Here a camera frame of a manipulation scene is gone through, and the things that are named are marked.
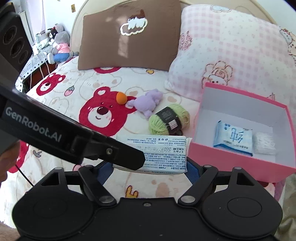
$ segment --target orange egg toy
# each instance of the orange egg toy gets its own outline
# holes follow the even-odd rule
[[[116,95],[116,102],[118,104],[126,104],[126,102],[128,101],[128,97],[122,93],[122,92],[118,92]]]

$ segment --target white pillow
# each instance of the white pillow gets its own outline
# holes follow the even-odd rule
[[[204,4],[185,7],[165,88],[201,100],[205,82],[289,106],[296,126],[296,37],[252,15]]]

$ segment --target headboard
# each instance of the headboard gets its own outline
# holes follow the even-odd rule
[[[71,33],[71,50],[79,51],[82,38],[83,17],[85,15],[104,11],[116,4],[128,2],[127,0],[86,0],[75,18]],[[256,0],[180,0],[181,6],[192,4],[210,4],[228,7],[240,12],[252,14],[270,23],[276,24],[272,17],[257,3]]]

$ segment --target pink box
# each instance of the pink box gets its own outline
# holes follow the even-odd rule
[[[247,156],[213,147],[218,121],[273,133],[276,155]],[[188,156],[220,171],[242,167],[256,180],[279,182],[296,172],[296,137],[288,107],[266,97],[228,86],[206,83]]]

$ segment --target bear nose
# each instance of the bear nose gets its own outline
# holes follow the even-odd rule
[[[101,106],[97,109],[97,113],[100,115],[105,115],[108,113],[108,109],[105,106]]]

